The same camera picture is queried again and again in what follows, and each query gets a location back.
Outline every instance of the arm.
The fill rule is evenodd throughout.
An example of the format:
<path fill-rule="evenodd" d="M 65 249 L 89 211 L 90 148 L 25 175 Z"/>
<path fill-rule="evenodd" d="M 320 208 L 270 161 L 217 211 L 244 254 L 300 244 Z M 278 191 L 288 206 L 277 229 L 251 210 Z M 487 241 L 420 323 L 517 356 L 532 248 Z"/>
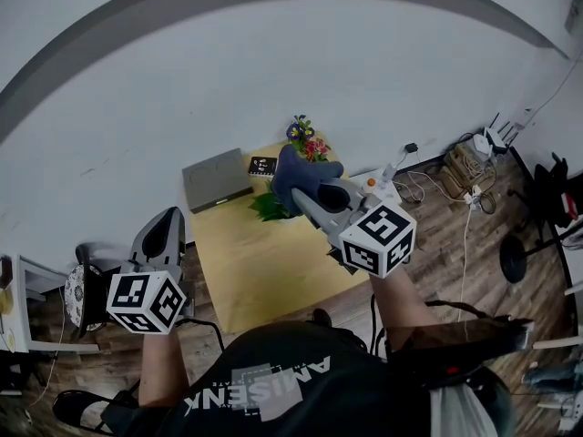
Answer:
<path fill-rule="evenodd" d="M 404 343 L 406 332 L 390 332 L 391 327 L 415 327 L 440 323 L 425 306 L 413 282 L 403 267 L 393 270 L 386 278 L 371 277 L 376 304 L 387 330 L 388 340 L 395 348 Z"/>
<path fill-rule="evenodd" d="M 179 336 L 144 335 L 139 406 L 171 407 L 189 390 Z"/>

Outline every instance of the gray box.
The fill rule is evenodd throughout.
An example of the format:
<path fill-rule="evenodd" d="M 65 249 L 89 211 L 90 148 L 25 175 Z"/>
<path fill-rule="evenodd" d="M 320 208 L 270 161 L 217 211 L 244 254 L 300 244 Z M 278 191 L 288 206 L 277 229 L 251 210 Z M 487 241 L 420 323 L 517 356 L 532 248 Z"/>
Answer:
<path fill-rule="evenodd" d="M 240 149 L 184 168 L 182 177 L 186 200 L 195 214 L 253 192 Z"/>

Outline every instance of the charger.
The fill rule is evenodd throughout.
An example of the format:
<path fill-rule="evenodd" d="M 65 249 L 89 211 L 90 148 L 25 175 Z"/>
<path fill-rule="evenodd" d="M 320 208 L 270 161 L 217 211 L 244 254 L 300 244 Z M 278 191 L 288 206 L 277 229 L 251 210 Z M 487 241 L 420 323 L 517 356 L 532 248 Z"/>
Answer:
<path fill-rule="evenodd" d="M 405 145 L 405 147 L 404 147 L 404 151 L 407 154 L 414 154 L 418 150 L 419 150 L 419 147 L 417 147 L 417 145 L 414 142 L 410 142 L 409 144 Z"/>

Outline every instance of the flower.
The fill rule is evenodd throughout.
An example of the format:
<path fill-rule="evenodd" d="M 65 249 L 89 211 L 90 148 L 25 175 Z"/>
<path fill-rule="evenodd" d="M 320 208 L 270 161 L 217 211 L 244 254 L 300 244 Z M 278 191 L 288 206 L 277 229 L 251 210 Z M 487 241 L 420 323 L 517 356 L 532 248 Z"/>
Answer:
<path fill-rule="evenodd" d="M 300 138 L 300 126 L 297 123 L 292 123 L 288 130 L 285 132 L 285 135 L 290 140 L 296 140 Z"/>
<path fill-rule="evenodd" d="M 306 142 L 304 153 L 306 158 L 313 162 L 316 157 L 325 158 L 326 154 L 328 154 L 328 148 L 324 141 L 318 138 Z"/>
<path fill-rule="evenodd" d="M 310 139 L 311 137 L 313 137 L 314 134 L 315 134 L 315 131 L 313 130 L 312 127 L 307 127 L 303 130 L 303 136 L 306 139 Z"/>
<path fill-rule="evenodd" d="M 328 154 L 328 148 L 324 144 L 324 141 L 321 139 L 316 139 L 316 151 L 320 152 L 321 154 Z"/>

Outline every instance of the decorative plate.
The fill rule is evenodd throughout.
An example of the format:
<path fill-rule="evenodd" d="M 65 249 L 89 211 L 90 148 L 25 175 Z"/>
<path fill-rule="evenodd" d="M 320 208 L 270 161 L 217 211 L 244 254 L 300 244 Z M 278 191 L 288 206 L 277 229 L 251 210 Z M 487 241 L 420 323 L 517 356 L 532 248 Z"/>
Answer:
<path fill-rule="evenodd" d="M 89 267 L 92 272 L 101 275 L 101 271 L 97 267 L 92 265 L 89 265 Z M 81 325 L 81 314 L 83 311 L 83 273 L 83 265 L 76 266 L 69 273 L 65 283 L 66 313 L 76 327 L 80 327 Z M 87 325 L 87 331 L 97 330 L 102 325 L 103 323 L 89 324 Z"/>

